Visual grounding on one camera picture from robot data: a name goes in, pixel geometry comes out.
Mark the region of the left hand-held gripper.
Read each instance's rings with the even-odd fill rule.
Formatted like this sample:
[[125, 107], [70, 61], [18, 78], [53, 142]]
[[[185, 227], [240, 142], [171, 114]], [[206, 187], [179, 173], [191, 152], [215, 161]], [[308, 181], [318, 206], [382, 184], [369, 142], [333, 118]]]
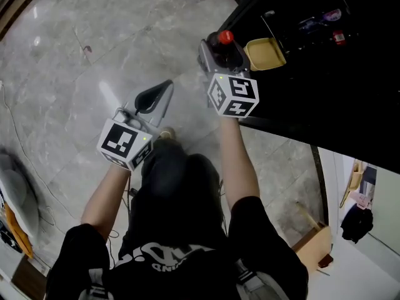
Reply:
[[153, 150], [173, 92], [174, 84], [168, 79], [140, 92], [135, 107], [118, 107], [105, 122], [97, 150], [110, 163], [134, 171]]

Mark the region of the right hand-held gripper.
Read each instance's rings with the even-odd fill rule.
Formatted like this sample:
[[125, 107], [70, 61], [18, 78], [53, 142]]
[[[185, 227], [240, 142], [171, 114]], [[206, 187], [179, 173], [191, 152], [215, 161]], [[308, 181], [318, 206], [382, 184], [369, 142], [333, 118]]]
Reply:
[[218, 72], [218, 65], [205, 39], [198, 47], [198, 62], [205, 72], [206, 101], [219, 116], [247, 118], [259, 104], [258, 83], [251, 79], [250, 60], [244, 49], [235, 44], [240, 65], [232, 71]]

